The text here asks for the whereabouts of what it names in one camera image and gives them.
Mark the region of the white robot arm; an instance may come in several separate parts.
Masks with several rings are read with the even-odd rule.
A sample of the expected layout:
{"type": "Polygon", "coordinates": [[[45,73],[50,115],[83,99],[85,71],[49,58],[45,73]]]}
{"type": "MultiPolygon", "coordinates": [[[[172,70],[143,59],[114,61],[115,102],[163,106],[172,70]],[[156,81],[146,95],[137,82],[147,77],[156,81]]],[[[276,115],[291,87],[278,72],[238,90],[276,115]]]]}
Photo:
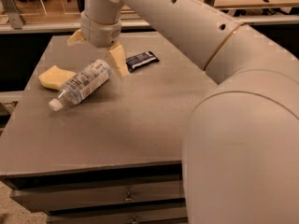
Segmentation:
{"type": "Polygon", "coordinates": [[[117,43],[129,6],[217,85],[182,144],[190,224],[299,224],[299,62],[198,0],[85,0],[82,39],[117,43]]]}

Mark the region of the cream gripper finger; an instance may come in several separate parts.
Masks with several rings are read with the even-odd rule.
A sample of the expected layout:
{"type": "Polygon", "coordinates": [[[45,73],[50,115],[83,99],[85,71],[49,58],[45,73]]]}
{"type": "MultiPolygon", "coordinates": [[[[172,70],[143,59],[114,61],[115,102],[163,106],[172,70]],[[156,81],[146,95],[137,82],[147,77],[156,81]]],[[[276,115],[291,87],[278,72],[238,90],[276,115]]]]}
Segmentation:
{"type": "Polygon", "coordinates": [[[86,41],[86,38],[81,29],[76,30],[67,40],[68,46],[74,46],[76,44],[81,44],[86,41]]]}
{"type": "Polygon", "coordinates": [[[108,49],[106,59],[120,78],[129,75],[124,49],[120,43],[116,43],[108,49]]]}

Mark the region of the white rounded gripper body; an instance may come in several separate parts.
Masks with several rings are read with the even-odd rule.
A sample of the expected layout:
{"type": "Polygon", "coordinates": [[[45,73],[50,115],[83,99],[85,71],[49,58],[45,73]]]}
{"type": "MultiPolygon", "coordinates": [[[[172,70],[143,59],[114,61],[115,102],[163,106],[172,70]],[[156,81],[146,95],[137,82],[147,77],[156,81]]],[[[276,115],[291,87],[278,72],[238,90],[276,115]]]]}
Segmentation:
{"type": "Polygon", "coordinates": [[[108,48],[120,39],[121,21],[114,24],[101,24],[81,13],[80,29],[84,38],[96,48],[108,48]]]}

